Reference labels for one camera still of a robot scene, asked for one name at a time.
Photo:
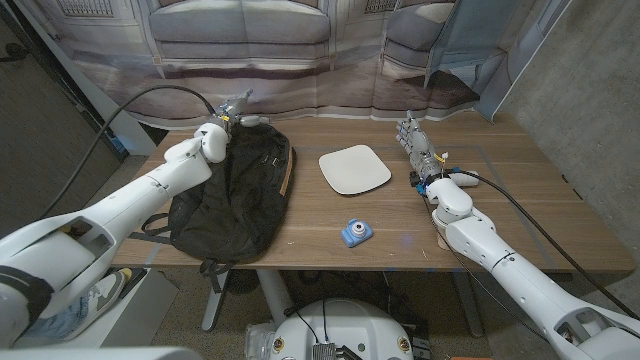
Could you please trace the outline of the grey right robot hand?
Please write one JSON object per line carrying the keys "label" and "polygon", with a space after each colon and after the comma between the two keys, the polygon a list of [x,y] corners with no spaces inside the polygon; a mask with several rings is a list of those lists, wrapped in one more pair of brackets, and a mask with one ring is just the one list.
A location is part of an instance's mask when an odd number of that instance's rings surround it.
{"label": "grey right robot hand", "polygon": [[409,162],[419,177],[422,180],[443,177],[442,157],[436,155],[433,144],[410,110],[405,119],[398,121],[396,129],[396,140],[409,155]]}

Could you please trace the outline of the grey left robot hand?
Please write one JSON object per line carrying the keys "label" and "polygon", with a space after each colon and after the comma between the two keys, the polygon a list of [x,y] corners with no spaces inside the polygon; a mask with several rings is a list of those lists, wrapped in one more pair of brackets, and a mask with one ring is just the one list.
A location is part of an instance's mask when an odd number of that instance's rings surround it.
{"label": "grey left robot hand", "polygon": [[247,89],[244,92],[232,96],[218,106],[218,117],[222,119],[222,127],[227,132],[230,132],[234,125],[254,127],[261,124],[271,123],[271,119],[265,116],[243,115],[243,112],[248,105],[249,97],[252,93],[252,89]]}

